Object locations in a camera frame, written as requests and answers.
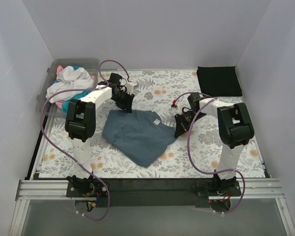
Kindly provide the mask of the blue grey t shirt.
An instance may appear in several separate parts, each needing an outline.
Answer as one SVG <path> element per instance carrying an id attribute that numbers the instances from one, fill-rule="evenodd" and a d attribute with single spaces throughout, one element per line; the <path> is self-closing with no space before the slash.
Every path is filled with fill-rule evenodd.
<path id="1" fill-rule="evenodd" d="M 102 137 L 141 167 L 149 167 L 175 142 L 175 129 L 152 111 L 111 110 Z"/>

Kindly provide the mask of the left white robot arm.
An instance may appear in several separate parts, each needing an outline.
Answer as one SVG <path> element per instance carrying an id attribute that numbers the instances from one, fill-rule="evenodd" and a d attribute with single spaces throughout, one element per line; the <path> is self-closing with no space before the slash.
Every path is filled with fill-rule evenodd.
<path id="1" fill-rule="evenodd" d="M 91 180 L 90 141 L 96 130 L 96 109 L 107 100 L 113 100 L 118 108 L 131 113 L 135 82 L 121 84 L 122 76 L 111 73 L 107 82 L 101 81 L 87 96 L 69 102 L 65 130 L 73 146 L 73 158 L 77 163 L 75 173 L 67 177 L 79 194 L 88 197 L 96 190 Z"/>

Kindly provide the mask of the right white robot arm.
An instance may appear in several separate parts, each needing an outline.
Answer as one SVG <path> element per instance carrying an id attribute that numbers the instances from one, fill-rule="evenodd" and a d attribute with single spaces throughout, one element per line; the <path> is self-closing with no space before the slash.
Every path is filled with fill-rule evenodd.
<path id="1" fill-rule="evenodd" d="M 237 165 L 243 149 L 254 137 L 254 128 L 244 103 L 226 103 L 198 92 L 188 92 L 189 108 L 180 108 L 177 100 L 171 107 L 176 109 L 175 138 L 190 134 L 197 120 L 210 115 L 217 118 L 222 153 L 218 167 L 211 172 L 212 178 L 197 184 L 200 193 L 228 194 L 237 187 Z"/>

